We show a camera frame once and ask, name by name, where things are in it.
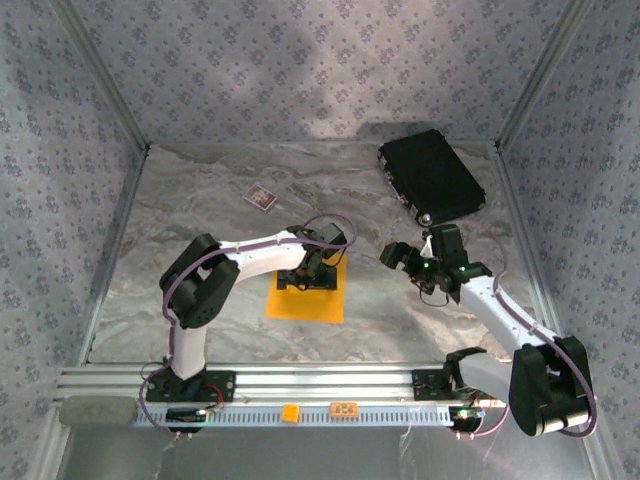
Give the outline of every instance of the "floral wallpaper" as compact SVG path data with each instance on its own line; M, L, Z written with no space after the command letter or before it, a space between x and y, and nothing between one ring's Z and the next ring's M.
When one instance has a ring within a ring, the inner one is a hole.
M640 3L595 2L508 154L566 330L640 479Z
M139 156L48 2L0 3L0 478L75 364Z
M155 143L495 138L566 0L75 0Z

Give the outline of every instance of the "yellow mat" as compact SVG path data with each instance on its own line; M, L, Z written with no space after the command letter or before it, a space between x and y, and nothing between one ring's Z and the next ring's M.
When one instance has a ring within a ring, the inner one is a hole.
M333 265L339 254L326 263ZM273 272L267 297L267 318L280 320L302 320L307 322L342 323L344 321L344 297L347 283L347 256L338 265L337 290L307 290L301 292L288 286L278 290L277 273Z

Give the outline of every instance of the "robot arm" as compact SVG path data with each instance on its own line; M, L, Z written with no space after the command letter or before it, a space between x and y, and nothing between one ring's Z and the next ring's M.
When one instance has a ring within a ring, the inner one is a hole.
M181 380L188 380L205 368L204 350L207 324L220 312L233 286L250 277L276 270L308 270L318 258L330 256L328 249L291 240L307 239L342 246L343 232L333 223L319 231L295 226L280 233L243 242L217 242L211 235L196 237L160 279L166 295L181 272L203 256L216 250L235 250L213 257L187 276L171 296L169 307L179 321L173 332L171 369Z
M500 292L500 301L492 272L482 263L469 262L457 226L432 227L425 231L424 239L422 250L406 243L387 245L380 260L389 268L403 263L403 270L422 292L431 294L438 286L475 314L513 359L511 364L499 362L482 349L449 354L447 364L456 388L470 386L508 403L514 419L530 436L588 421L592 412L587 392L567 363L540 337L552 339L567 354L591 389L584 346L575 337L559 338L539 325L506 293Z

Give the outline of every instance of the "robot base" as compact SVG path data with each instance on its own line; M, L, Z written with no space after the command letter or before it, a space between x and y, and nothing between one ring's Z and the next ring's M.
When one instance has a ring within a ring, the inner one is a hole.
M232 371L202 370L193 377L182 380L170 368L151 377L147 389L147 402L203 402L217 403L218 394L222 401L233 401L236 374Z

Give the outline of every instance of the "orange label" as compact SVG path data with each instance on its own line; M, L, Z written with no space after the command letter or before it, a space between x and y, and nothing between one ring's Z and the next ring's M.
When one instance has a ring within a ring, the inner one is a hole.
M355 418L358 416L358 404L354 402L333 402L329 406L331 418Z
M284 405L282 407L282 421L298 423L300 419L300 407L298 405Z

